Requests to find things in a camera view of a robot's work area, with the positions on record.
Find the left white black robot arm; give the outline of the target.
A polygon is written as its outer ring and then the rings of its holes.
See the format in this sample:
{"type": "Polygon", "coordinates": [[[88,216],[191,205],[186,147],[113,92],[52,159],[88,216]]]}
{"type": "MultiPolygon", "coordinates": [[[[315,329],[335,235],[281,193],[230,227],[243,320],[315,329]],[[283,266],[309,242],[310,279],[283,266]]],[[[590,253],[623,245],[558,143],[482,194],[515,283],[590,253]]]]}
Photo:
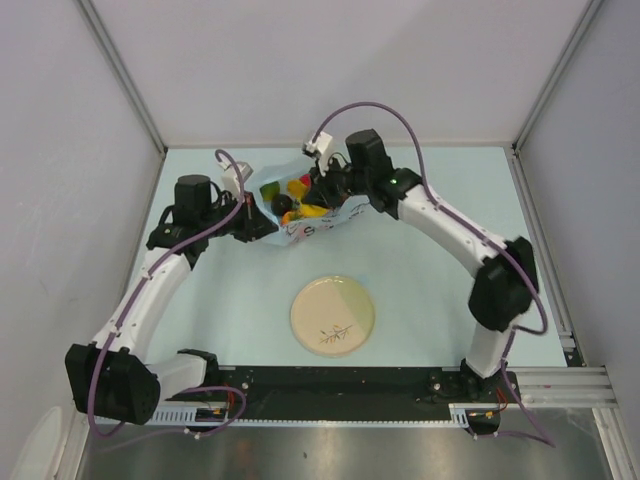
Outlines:
{"type": "Polygon", "coordinates": [[[94,417],[147,423],[160,401],[190,391],[214,397],[221,387],[216,355],[182,349],[150,364],[147,352],[164,312],[211,239],[249,243],[277,229],[250,191],[234,194],[205,175],[180,177],[174,201],[151,231],[139,273],[105,326],[87,345],[72,345],[65,367],[76,409],[94,417]]]}

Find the fake orange persimmon fruit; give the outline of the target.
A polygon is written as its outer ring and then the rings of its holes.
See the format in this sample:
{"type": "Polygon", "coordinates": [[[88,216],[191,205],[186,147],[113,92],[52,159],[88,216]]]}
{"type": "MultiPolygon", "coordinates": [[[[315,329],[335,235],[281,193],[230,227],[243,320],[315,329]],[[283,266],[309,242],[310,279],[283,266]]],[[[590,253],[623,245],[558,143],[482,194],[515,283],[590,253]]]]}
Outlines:
{"type": "Polygon", "coordinates": [[[298,220],[301,220],[303,218],[303,216],[301,215],[299,210],[291,210],[286,212],[282,217],[281,217],[281,225],[287,225],[291,222],[295,222],[298,220]]]}

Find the light blue plastic bag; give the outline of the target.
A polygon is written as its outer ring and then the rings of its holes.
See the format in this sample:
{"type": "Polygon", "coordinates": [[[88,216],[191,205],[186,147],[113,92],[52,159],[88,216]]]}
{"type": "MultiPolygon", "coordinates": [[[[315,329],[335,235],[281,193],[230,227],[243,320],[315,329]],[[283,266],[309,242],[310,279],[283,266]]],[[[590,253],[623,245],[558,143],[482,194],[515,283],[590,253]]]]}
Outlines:
{"type": "Polygon", "coordinates": [[[255,204],[269,221],[275,224],[276,231],[260,239],[260,242],[289,246],[302,241],[315,233],[326,231],[344,224],[369,207],[366,196],[360,195],[346,199],[335,209],[316,207],[302,202],[302,193],[310,190],[310,181],[302,180],[308,176],[311,163],[301,158],[280,165],[265,165],[252,174],[245,184],[245,190],[254,194],[255,204]],[[265,189],[271,184],[279,185],[279,193],[289,198],[293,205],[281,216],[271,208],[272,198],[265,199],[265,189]]]}

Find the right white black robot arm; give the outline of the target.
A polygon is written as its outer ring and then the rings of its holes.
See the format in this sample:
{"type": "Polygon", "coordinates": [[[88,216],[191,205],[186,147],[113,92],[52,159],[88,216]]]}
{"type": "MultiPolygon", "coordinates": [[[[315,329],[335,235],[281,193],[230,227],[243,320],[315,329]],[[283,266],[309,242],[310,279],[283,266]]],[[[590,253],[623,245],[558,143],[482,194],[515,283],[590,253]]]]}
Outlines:
{"type": "Polygon", "coordinates": [[[325,132],[303,144],[314,162],[305,203],[337,208],[364,196],[377,212],[426,234],[467,270],[474,280],[468,308],[476,327],[460,365],[461,388],[473,401],[486,400],[502,378],[520,316],[540,301],[531,243],[505,240],[428,192],[418,173],[393,165],[375,130],[348,136],[346,147],[342,157],[325,132]]]}

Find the fake yellow banana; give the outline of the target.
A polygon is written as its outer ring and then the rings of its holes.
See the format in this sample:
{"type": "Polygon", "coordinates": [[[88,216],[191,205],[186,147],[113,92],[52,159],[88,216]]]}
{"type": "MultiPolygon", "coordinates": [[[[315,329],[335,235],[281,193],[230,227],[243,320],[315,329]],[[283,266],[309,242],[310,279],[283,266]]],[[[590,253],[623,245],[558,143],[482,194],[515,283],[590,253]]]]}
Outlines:
{"type": "Polygon", "coordinates": [[[298,207],[303,218],[323,217],[330,212],[329,209],[317,205],[300,204],[298,207]]]}

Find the round beige ceramic plate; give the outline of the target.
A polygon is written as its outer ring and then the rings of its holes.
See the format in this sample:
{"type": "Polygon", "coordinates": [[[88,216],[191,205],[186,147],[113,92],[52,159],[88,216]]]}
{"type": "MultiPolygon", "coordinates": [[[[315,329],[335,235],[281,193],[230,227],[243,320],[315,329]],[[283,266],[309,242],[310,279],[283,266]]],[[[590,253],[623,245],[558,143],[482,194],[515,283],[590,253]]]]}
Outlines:
{"type": "Polygon", "coordinates": [[[368,290],[346,276],[325,276],[307,284],[290,309],[296,340],[323,357],[346,357],[370,338],[376,324],[368,290]]]}

